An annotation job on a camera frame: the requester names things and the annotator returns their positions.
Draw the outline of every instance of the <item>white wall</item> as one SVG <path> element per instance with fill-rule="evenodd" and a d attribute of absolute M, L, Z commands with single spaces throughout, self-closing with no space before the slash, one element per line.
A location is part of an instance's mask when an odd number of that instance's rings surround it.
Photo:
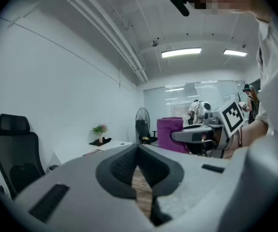
<path fill-rule="evenodd" d="M 244 73 L 245 83 L 247 83 L 247 84 L 252 83 L 259 78 L 260 78 L 260 74 L 259 74 L 258 64 L 250 66 L 249 68 L 247 68 L 245 70 L 245 73 Z"/>
<path fill-rule="evenodd" d="M 177 74 L 151 79 L 148 83 L 139 85 L 139 88 L 142 90 L 147 90 L 164 87 L 166 85 L 177 85 L 209 80 L 244 80 L 244 74 L 243 72 L 229 69 L 189 72 L 187 74 Z"/>
<path fill-rule="evenodd" d="M 12 21 L 16 13 L 1 16 Z M 0 114 L 28 118 L 39 137 L 44 169 L 57 147 L 71 150 L 95 140 L 91 129 L 98 123 L 108 124 L 107 137 L 136 141 L 135 115 L 143 107 L 143 93 L 119 75 L 119 62 L 99 52 L 119 58 L 94 28 L 86 30 L 101 47 L 41 11 L 17 24 L 25 28 L 8 29 L 9 22 L 0 19 Z"/>

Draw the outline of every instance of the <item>office chair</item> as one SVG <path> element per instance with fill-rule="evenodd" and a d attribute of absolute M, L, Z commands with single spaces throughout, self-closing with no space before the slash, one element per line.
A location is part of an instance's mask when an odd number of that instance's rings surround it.
<path fill-rule="evenodd" d="M 24 116 L 0 115 L 0 171 L 11 198 L 45 175 L 39 157 L 38 136 L 30 132 Z"/>
<path fill-rule="evenodd" d="M 155 137 L 156 131 L 154 130 L 154 137 L 151 137 L 149 131 L 149 125 L 143 119 L 136 120 L 136 130 L 139 134 L 140 143 L 151 144 L 157 141 L 157 137 Z"/>

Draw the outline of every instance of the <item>glass wall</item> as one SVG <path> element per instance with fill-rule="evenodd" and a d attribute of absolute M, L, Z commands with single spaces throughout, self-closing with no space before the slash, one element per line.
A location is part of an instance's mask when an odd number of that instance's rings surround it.
<path fill-rule="evenodd" d="M 247 102 L 243 93 L 243 81 L 205 81 L 180 85 L 170 85 L 144 91 L 144 107 L 151 120 L 151 132 L 156 131 L 157 119 L 163 117 L 182 117 L 183 126 L 188 125 L 188 110 L 194 100 L 207 101 L 212 110 L 230 101 Z"/>
<path fill-rule="evenodd" d="M 155 88 L 145 90 L 143 92 L 144 107 L 150 115 L 151 129 L 156 131 L 157 119 L 163 117 L 172 117 L 169 92 L 165 92 L 165 88 Z"/>
<path fill-rule="evenodd" d="M 200 82 L 195 85 L 200 101 L 210 103 L 212 110 L 217 109 L 223 104 L 217 81 Z"/>

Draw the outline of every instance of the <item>magenta chair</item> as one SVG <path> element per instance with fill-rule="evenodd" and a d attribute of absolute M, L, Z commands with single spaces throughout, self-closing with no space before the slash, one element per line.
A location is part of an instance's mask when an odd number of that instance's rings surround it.
<path fill-rule="evenodd" d="M 157 120 L 158 146 L 163 149 L 180 153 L 188 153 L 185 143 L 176 142 L 171 139 L 173 131 L 183 130 L 183 119 L 181 117 L 161 118 Z"/>

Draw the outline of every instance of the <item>white desk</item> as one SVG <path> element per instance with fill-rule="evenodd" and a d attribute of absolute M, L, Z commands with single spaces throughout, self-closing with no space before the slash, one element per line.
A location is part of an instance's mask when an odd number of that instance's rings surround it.
<path fill-rule="evenodd" d="M 131 142 L 120 142 L 120 141 L 115 141 L 111 140 L 109 143 L 106 143 L 102 146 L 95 146 L 95 145 L 85 145 L 85 146 L 77 146 L 73 148 L 60 148 L 56 149 L 55 152 L 52 155 L 52 158 L 50 160 L 51 165 L 61 165 L 64 164 L 65 162 L 81 157 L 87 153 L 92 152 L 93 150 L 96 149 L 101 149 L 101 150 L 108 150 L 108 149 L 114 149 L 123 145 L 132 145 L 133 143 Z"/>

